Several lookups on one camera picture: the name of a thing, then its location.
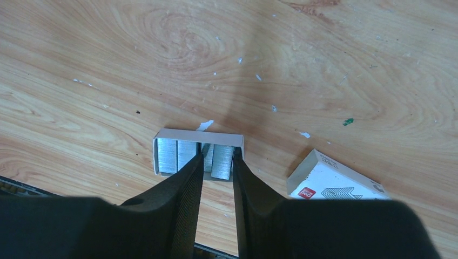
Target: red label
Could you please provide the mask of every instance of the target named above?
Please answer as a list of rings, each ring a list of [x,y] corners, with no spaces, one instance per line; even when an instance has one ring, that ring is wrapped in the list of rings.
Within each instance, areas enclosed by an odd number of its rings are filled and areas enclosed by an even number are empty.
[[[316,192],[308,187],[305,187],[302,189],[298,195],[301,196],[304,199],[309,200]]]

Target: green paint spot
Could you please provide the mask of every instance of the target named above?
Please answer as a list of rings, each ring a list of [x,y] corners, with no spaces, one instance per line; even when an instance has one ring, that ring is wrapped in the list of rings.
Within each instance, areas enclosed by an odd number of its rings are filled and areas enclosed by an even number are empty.
[[[352,124],[355,120],[353,118],[349,118],[349,119],[346,119],[344,122],[343,122],[343,125],[344,126],[347,126],[349,124]]]

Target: paint chip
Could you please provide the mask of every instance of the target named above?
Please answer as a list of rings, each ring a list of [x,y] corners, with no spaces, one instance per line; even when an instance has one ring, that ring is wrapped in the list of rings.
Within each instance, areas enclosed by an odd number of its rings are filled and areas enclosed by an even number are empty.
[[[214,120],[209,120],[207,122],[202,122],[200,126],[196,129],[196,131],[206,131],[208,127],[213,124]]]
[[[347,125],[350,125],[354,122],[355,120],[353,118],[349,118],[349,119],[346,119],[344,122],[343,122],[343,125],[344,126],[347,126]]]
[[[307,139],[310,138],[310,134],[308,132],[301,132],[301,135],[306,137]]]

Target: wood grain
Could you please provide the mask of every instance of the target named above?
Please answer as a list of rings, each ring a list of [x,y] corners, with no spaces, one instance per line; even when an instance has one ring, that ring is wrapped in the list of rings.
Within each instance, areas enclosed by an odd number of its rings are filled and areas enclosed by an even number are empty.
[[[0,174],[121,203],[163,180],[160,128],[212,119],[279,193],[315,147],[457,258],[458,3],[404,2],[1,1]],[[204,183],[196,241],[237,254],[230,183]]]

